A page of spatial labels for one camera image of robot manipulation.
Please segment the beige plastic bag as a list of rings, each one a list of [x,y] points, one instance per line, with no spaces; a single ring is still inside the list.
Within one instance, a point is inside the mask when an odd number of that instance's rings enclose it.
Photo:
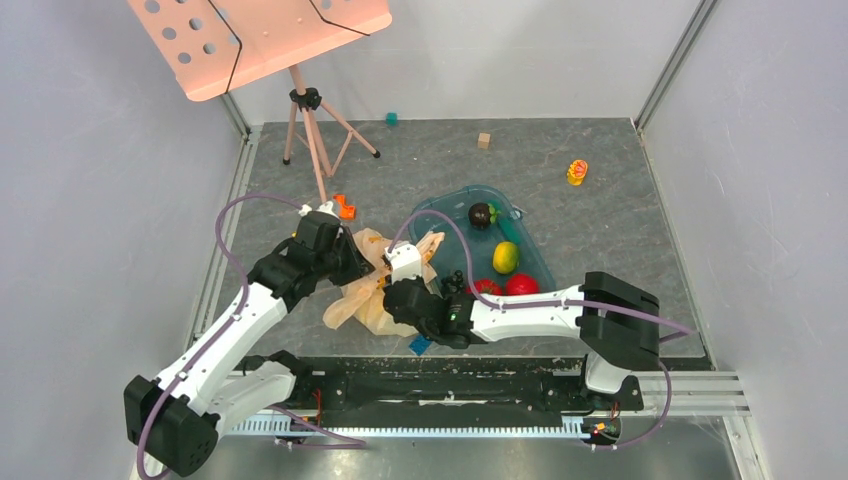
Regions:
[[[347,320],[354,318],[377,336],[416,335],[414,327],[395,323],[383,308],[384,278],[389,275],[389,268],[385,266],[382,256],[390,240],[371,228],[359,230],[353,235],[353,240],[375,271],[341,288],[342,298],[325,310],[324,324],[331,329],[338,329]]]

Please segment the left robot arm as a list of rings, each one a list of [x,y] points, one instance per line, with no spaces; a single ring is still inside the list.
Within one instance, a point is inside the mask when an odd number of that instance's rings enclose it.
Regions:
[[[156,478],[185,477],[210,457],[219,438],[253,414],[284,401],[306,405],[313,379],[286,364],[265,361],[240,380],[230,373],[255,343],[282,321],[318,283],[344,286],[373,272],[357,249],[334,202],[299,206],[294,236],[246,269],[215,232],[221,253],[241,276],[224,313],[189,349],[153,378],[141,375],[123,391],[128,439],[135,445],[135,472],[150,478],[149,458],[161,465]]]

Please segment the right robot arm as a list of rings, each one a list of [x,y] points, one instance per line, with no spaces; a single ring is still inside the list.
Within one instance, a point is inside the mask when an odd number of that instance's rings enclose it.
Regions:
[[[563,337],[590,349],[577,382],[580,400],[602,408],[634,372],[660,368],[656,296],[605,272],[579,285],[530,295],[459,291],[441,296],[423,278],[423,256],[408,243],[386,249],[390,267],[384,310],[426,339],[466,349],[510,338]]]

